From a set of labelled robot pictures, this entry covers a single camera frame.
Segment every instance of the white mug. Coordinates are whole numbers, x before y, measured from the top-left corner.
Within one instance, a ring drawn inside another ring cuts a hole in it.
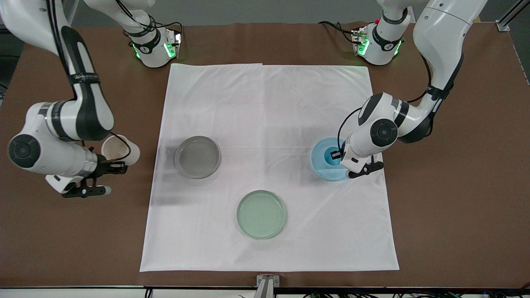
[[[127,139],[126,137],[122,135],[118,136],[120,136],[125,142],[127,142],[129,147],[131,148],[129,156],[122,159],[121,161],[125,162],[125,165],[135,164],[140,158],[140,148],[138,148],[135,143],[129,141],[129,139]],[[129,148],[127,148],[127,145],[125,145],[124,142],[122,142],[115,136],[108,137],[101,146],[101,154],[105,156],[107,160],[124,157],[128,152]]]

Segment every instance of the brown tabletop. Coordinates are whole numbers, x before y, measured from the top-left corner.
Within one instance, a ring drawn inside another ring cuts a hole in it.
[[[59,59],[26,46],[0,108],[0,286],[255,284],[253,272],[139,272],[170,68],[143,66],[119,28],[79,31],[114,131],[133,139],[142,156],[124,176],[100,178],[112,187],[109,196],[88,199],[63,199],[43,175],[12,165],[5,149],[30,105],[72,96]],[[186,64],[366,65],[324,25],[233,24],[185,34]],[[374,93],[413,99],[425,88],[412,27],[405,37],[389,65],[368,66]],[[401,270],[281,273],[283,286],[520,287],[529,280],[530,88],[510,35],[493,23],[471,28],[464,54],[433,134],[384,152]]]

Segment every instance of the floor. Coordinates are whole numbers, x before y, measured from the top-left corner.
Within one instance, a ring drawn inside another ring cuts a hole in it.
[[[500,18],[516,0],[489,0],[481,13],[482,21]],[[414,14],[419,16],[426,4],[420,0],[414,6]],[[159,22],[180,21],[184,25],[223,25],[251,22],[317,23],[372,21],[381,15],[381,7],[375,0],[158,0],[149,8]],[[73,15],[73,27],[117,26],[106,15],[90,9],[83,0],[79,1]],[[530,8],[523,10],[510,24],[511,36],[519,54],[522,67],[530,72]],[[0,31],[0,104],[5,89],[16,68],[23,43],[10,34]]]

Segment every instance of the green led light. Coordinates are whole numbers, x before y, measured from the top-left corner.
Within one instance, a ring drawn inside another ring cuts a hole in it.
[[[164,43],[164,48],[166,49],[166,52],[167,52],[167,55],[170,57],[170,58],[173,58],[175,57],[175,51],[174,50],[169,50],[171,48],[171,45],[167,45]]]
[[[138,53],[138,50],[136,49],[136,46],[134,45],[134,43],[133,43],[132,47],[134,48],[134,51],[136,52],[136,57],[138,57],[138,59],[140,59],[140,53]]]
[[[398,54],[398,51],[399,51],[399,46],[401,45],[401,40],[399,41],[397,47],[396,47],[396,51],[394,52],[394,55],[397,55]]]
[[[364,54],[366,53],[366,49],[368,48],[369,45],[370,45],[370,40],[367,38],[365,42],[363,42],[362,46],[364,47],[359,47],[359,55],[364,56]]]

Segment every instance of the gray plate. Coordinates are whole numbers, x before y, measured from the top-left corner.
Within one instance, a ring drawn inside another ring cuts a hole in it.
[[[221,164],[221,152],[210,138],[195,136],[186,139],[175,153],[175,166],[189,179],[212,175]]]

